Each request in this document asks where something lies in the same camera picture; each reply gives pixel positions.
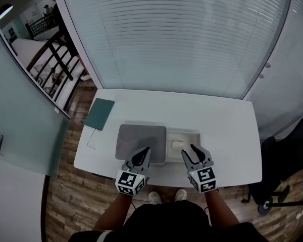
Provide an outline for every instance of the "frosted glass door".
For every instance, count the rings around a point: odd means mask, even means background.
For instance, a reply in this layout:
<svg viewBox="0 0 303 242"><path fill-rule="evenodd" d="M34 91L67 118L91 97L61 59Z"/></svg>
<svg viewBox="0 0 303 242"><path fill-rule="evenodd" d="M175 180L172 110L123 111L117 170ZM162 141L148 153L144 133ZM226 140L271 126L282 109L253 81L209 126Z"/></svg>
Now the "frosted glass door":
<svg viewBox="0 0 303 242"><path fill-rule="evenodd" d="M268 63L271 67L248 98L254 104L261 137L279 133L303 115L303 0L292 0Z"/></svg>
<svg viewBox="0 0 303 242"><path fill-rule="evenodd" d="M0 159L56 175L68 123L22 72L0 37Z"/></svg>
<svg viewBox="0 0 303 242"><path fill-rule="evenodd" d="M105 88L242 98L290 0L65 0Z"/></svg>

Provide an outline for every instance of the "black and white marker cube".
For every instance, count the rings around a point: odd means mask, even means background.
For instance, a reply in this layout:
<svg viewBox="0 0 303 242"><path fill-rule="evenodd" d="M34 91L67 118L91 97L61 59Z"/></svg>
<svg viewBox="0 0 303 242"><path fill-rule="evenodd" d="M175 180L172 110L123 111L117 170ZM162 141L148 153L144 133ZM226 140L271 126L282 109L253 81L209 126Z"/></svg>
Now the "black and white marker cube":
<svg viewBox="0 0 303 242"><path fill-rule="evenodd" d="M217 188L216 177L211 167L191 171L188 178L200 194Z"/></svg>
<svg viewBox="0 0 303 242"><path fill-rule="evenodd" d="M144 175L118 170L116 187L119 193L135 196L146 185Z"/></svg>

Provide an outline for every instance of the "glass wall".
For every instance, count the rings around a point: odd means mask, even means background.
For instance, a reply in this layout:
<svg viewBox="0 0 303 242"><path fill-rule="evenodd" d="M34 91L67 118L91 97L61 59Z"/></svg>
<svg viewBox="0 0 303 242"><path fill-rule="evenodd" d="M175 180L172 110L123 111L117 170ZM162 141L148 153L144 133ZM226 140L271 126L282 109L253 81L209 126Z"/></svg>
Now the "glass wall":
<svg viewBox="0 0 303 242"><path fill-rule="evenodd" d="M32 83L0 37L0 159L56 176L69 120Z"/></svg>
<svg viewBox="0 0 303 242"><path fill-rule="evenodd" d="M271 67L249 97L262 137L303 115L303 0L294 0L279 42Z"/></svg>

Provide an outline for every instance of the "black railing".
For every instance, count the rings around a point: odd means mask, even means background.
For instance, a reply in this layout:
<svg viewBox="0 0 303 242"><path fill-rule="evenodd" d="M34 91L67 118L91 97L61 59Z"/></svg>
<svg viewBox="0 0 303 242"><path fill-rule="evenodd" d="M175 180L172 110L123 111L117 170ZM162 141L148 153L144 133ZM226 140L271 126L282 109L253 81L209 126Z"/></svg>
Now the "black railing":
<svg viewBox="0 0 303 242"><path fill-rule="evenodd" d="M74 58L73 56L70 57L70 59L66 62L66 64L62 61L62 59L66 56L66 54L69 52L68 50L66 50L63 55L59 56L58 55L58 51L60 50L60 48L62 47L62 45L60 44L57 48L54 47L54 43L61 43L60 38L59 38L59 34L56 33L51 39L49 39L44 46L37 52L37 54L33 57L33 59L31 60L31 62L29 63L29 65L27 66L27 71L30 72L30 74L33 76L34 80L43 88L43 90L51 97L54 98L54 101L57 100L61 90L63 89L65 83L67 82L68 79L73 80L72 77L72 72L75 69L75 67L77 66L77 64L79 63L79 59L75 62L75 64L72 66L72 68L70 70L68 70L69 68L69 64L72 61L72 59ZM41 68L39 70L37 70L36 73L34 73L34 71L31 72L31 70L33 69L33 67L36 65L36 63L38 62L38 60L41 58L41 56L46 52L47 49L50 49L50 51L52 52L51 56L47 59L47 61L41 66ZM56 64L50 69L49 73L45 72L45 74L47 74L46 76L44 76L44 70L46 68L46 66L48 65L48 63L53 59L56 59ZM56 68L57 66L60 65L61 66L61 71L56 74ZM52 85L47 87L47 82L50 79L50 77L52 77Z"/></svg>
<svg viewBox="0 0 303 242"><path fill-rule="evenodd" d="M29 32L30 37L34 38L38 34L46 30L49 30L53 27L56 27L57 23L54 20L54 14L50 13L31 24L26 23L25 26Z"/></svg>

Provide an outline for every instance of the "chair wheel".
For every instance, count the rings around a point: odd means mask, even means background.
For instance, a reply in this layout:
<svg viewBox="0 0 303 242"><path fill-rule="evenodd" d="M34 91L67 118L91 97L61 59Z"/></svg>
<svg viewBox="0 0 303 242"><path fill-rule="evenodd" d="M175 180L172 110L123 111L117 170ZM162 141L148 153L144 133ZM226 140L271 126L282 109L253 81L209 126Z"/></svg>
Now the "chair wheel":
<svg viewBox="0 0 303 242"><path fill-rule="evenodd" d="M273 197L268 198L265 203L258 205L258 212L260 215L267 215L267 213L272 209L272 207L265 206L267 203L273 203Z"/></svg>

